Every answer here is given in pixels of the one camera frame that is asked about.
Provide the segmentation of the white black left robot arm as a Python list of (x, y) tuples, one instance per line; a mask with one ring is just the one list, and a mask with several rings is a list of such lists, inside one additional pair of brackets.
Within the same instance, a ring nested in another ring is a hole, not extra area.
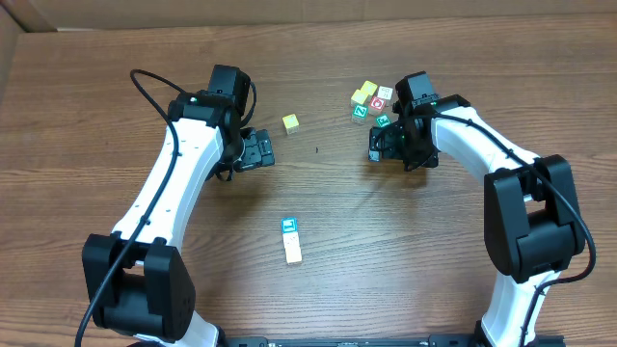
[(222, 328), (196, 311), (196, 288), (181, 257), (189, 218), (203, 184), (269, 167), (267, 131), (249, 121), (256, 87), (238, 67), (216, 65), (206, 89), (180, 90), (156, 111), (167, 124), (161, 151), (129, 210), (108, 235), (91, 234), (82, 250), (88, 323), (134, 336), (145, 346), (225, 346)]

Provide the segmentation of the blue letter block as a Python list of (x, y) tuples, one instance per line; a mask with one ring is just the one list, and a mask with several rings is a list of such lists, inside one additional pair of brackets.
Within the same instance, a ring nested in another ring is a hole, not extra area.
[(293, 233), (298, 231), (298, 222), (295, 217), (287, 217), (282, 219), (282, 233)]

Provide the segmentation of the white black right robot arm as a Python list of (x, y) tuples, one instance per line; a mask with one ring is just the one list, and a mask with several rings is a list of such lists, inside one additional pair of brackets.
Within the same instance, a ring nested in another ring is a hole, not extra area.
[(424, 71), (394, 87), (397, 121), (369, 132), (372, 161), (400, 160), (407, 172), (435, 168), (446, 153), (484, 189), (484, 244), (496, 267), (487, 311), (472, 334), (432, 335), (429, 345), (561, 346), (535, 324), (549, 290), (586, 278), (596, 249), (580, 216), (568, 161), (541, 157), (507, 140), (458, 94), (437, 94)]

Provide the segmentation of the white pattern block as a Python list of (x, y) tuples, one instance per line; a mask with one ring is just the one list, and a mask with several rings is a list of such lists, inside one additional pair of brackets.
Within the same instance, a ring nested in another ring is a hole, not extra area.
[(296, 249), (300, 247), (299, 233), (297, 231), (284, 232), (282, 234), (282, 240), (286, 249)]

